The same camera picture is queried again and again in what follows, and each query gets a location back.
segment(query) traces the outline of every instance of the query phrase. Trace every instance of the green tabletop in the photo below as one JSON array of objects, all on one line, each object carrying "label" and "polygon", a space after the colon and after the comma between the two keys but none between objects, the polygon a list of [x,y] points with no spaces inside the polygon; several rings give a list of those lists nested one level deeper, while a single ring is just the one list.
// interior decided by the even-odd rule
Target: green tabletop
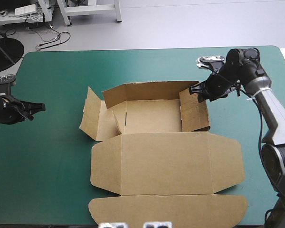
[{"label": "green tabletop", "polygon": [[[273,91],[285,106],[285,60],[277,47],[258,48],[261,63],[273,80]],[[115,194],[90,183],[95,142],[79,129],[87,87],[102,97],[101,91],[127,82],[203,81],[210,72],[198,69],[195,60],[226,56],[229,50],[28,53],[12,94],[18,99],[43,102],[47,110],[36,114],[34,121],[0,124],[0,223],[94,224],[89,201]],[[257,109],[236,93],[208,102],[208,108],[210,131],[242,144],[246,180],[223,193],[247,197],[249,208],[241,224],[262,224],[265,211],[274,206],[277,197],[258,157]]]}]

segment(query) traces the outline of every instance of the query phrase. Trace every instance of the white floor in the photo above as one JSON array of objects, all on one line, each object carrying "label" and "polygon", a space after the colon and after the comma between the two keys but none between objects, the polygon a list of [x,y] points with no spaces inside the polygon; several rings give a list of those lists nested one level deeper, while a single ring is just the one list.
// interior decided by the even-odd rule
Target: white floor
[{"label": "white floor", "polygon": [[[113,2],[99,0],[98,4]],[[72,17],[64,25],[55,9],[52,24],[68,31],[71,39],[48,51],[195,48],[275,45],[285,53],[285,0],[120,0],[121,23],[114,13]],[[37,30],[44,39],[56,35]],[[12,36],[25,46],[25,53],[42,43],[36,33],[17,25]],[[16,73],[20,63],[0,72]]]}]

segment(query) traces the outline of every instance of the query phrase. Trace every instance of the black electrical cable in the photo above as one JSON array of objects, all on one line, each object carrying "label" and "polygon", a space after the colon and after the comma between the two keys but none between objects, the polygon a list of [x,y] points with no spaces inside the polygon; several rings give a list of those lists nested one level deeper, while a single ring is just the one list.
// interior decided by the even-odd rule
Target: black electrical cable
[{"label": "black electrical cable", "polygon": [[5,34],[6,36],[11,36],[11,35],[14,35],[16,32],[17,32],[17,29],[16,29],[16,28],[11,28],[11,29],[6,30],[6,31],[4,32],[4,34]]},{"label": "black electrical cable", "polygon": [[[61,42],[61,43],[58,43],[58,44],[53,44],[53,45],[50,45],[50,46],[47,46],[47,47],[42,47],[42,48],[40,47],[40,46],[42,46],[42,45],[46,45],[46,44],[49,44],[49,43],[53,43],[53,42],[58,41],[58,40],[60,39],[60,37],[61,37],[61,34],[64,34],[64,33],[69,35],[69,37],[68,37],[65,41],[63,41],[63,42]],[[48,43],[44,43],[44,44],[39,45],[40,48],[38,48],[38,50],[42,50],[42,49],[47,49],[47,48],[59,46],[59,45],[61,45],[61,44],[66,43],[69,39],[71,39],[71,34],[70,34],[69,32],[61,32],[61,33],[59,33],[59,34],[60,34],[59,39],[53,40],[53,41],[51,41],[51,42],[48,42]]]},{"label": "black electrical cable", "polygon": [[[58,32],[58,31],[56,31],[55,29],[53,29],[51,26],[47,26],[46,24],[45,24],[45,26],[46,26],[48,29],[50,29],[50,30],[56,32],[56,33],[57,33],[57,37],[56,37],[54,40],[50,41],[50,42],[46,42],[46,43],[42,43],[42,44],[37,45],[37,46],[36,46],[36,50],[37,50],[37,51],[40,51],[40,50],[43,50],[43,49],[47,49],[47,48],[52,48],[52,47],[55,47],[55,46],[59,46],[59,45],[61,45],[61,44],[66,43],[67,41],[69,41],[69,40],[71,39],[71,34],[70,34],[69,32]],[[60,38],[61,38],[61,34],[68,34],[69,37],[68,37],[65,41],[63,41],[63,42],[60,42],[60,43],[57,43],[57,44],[52,44],[52,43],[54,43],[54,42],[61,41],[61,39],[60,39]]]}]

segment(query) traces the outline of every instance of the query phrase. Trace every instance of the black stand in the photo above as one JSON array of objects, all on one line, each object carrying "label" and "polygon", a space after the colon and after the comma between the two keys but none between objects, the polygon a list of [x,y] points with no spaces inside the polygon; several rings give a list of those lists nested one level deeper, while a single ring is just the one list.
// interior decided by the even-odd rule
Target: black stand
[{"label": "black stand", "polygon": [[23,56],[22,43],[12,38],[0,38],[0,71],[15,65]]}]

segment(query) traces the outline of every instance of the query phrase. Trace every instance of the cardboard box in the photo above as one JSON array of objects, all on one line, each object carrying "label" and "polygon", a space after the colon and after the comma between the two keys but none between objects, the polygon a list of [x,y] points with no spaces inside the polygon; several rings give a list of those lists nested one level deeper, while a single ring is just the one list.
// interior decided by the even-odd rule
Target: cardboard box
[{"label": "cardboard box", "polygon": [[91,183],[120,195],[214,194],[245,179],[238,141],[208,132],[123,134],[94,145]]},{"label": "cardboard box", "polygon": [[93,199],[97,223],[171,221],[176,228],[231,228],[244,196],[214,193],[245,178],[238,141],[208,132],[122,134],[92,149],[91,183],[120,194]]},{"label": "cardboard box", "polygon": [[188,88],[197,81],[123,84],[103,92],[88,89],[80,129],[96,141],[120,134],[207,131],[206,102]]},{"label": "cardboard box", "polygon": [[232,228],[247,210],[244,196],[120,196],[94,199],[89,210],[96,223],[122,221],[142,228],[146,221],[171,221],[174,228]]}]

